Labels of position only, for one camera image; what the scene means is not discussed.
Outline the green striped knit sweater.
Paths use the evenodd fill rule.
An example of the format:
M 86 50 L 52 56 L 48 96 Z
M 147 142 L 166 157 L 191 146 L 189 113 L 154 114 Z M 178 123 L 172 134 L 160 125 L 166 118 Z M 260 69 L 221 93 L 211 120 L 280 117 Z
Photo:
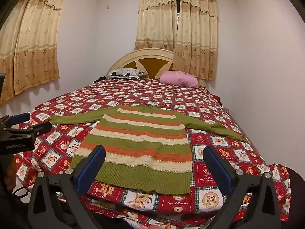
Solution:
M 72 116 L 50 117 L 53 125 L 95 123 L 75 151 L 77 165 L 101 145 L 105 161 L 95 180 L 126 189 L 184 195 L 190 192 L 192 152 L 187 129 L 237 141 L 245 137 L 222 123 L 206 123 L 155 106 L 114 106 Z

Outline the red patchwork teddy bedspread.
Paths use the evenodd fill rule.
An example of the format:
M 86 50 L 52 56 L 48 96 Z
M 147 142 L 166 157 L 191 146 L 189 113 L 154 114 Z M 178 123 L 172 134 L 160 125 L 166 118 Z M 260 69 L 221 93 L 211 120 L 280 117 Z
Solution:
M 96 215 L 132 228 L 205 228 L 226 201 L 204 159 L 211 146 L 234 169 L 270 173 L 280 219 L 290 216 L 286 167 L 268 165 L 215 97 L 203 87 L 157 79 L 106 79 L 30 111 L 26 129 L 50 121 L 35 148 L 15 156 L 17 176 L 31 186 L 40 171 L 61 174 L 95 145 L 107 156 L 87 195 Z

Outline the dark item beside pillow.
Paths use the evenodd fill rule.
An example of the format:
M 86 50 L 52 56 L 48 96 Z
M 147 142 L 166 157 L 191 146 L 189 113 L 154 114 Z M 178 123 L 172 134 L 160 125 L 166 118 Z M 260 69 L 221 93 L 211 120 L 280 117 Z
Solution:
M 106 76 L 103 76 L 103 77 L 100 77 L 99 79 L 97 79 L 96 81 L 94 81 L 93 83 L 97 83 L 97 82 L 100 82 L 100 81 L 103 81 L 103 80 L 106 80 Z

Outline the grey patterned pillow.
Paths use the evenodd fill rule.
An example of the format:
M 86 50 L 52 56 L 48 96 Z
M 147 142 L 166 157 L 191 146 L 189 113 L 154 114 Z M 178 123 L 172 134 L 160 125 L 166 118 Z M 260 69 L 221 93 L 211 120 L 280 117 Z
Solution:
M 110 71 L 107 75 L 107 78 L 138 80 L 147 76 L 148 72 L 146 70 L 134 68 L 120 68 Z

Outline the cream wooden headboard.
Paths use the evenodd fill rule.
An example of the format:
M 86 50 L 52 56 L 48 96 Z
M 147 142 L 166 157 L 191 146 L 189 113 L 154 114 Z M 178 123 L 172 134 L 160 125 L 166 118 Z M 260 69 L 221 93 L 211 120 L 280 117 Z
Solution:
M 147 72 L 148 77 L 159 79 L 168 70 L 173 69 L 174 53 L 157 48 L 135 50 L 120 58 L 107 73 L 120 68 L 136 68 Z

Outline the pink pillow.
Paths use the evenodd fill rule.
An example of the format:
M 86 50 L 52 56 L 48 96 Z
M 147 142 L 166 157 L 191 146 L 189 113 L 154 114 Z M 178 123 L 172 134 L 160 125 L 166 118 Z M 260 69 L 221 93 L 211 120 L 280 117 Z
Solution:
M 199 83 L 195 76 L 182 71 L 165 71 L 160 76 L 160 83 L 180 87 L 198 88 Z

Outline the beige window curtain left panel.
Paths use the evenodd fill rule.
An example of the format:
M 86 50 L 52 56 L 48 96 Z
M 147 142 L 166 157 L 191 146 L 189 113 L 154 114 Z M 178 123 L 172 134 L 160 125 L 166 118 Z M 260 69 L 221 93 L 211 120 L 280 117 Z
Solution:
M 135 50 L 175 48 L 177 0 L 140 0 Z

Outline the beige window curtain panel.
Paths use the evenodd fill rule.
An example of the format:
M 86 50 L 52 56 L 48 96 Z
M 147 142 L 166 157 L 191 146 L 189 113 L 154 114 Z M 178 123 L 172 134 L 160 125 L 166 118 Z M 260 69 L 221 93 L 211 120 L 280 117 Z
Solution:
M 177 0 L 140 0 L 135 50 L 175 48 Z
M 180 0 L 173 69 L 214 81 L 218 57 L 216 0 Z

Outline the beige window curtain right panel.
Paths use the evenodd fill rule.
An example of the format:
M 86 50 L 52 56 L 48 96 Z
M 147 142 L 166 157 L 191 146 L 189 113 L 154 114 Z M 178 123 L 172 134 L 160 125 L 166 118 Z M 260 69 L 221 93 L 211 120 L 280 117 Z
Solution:
M 218 57 L 216 0 L 180 0 L 173 69 L 214 81 Z

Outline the beige left wall curtain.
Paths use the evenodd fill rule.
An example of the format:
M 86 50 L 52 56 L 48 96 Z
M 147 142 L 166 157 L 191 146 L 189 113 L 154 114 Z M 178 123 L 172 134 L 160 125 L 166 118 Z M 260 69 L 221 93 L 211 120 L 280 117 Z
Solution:
M 59 79 L 57 34 L 65 0 L 19 0 L 1 29 L 1 103 Z

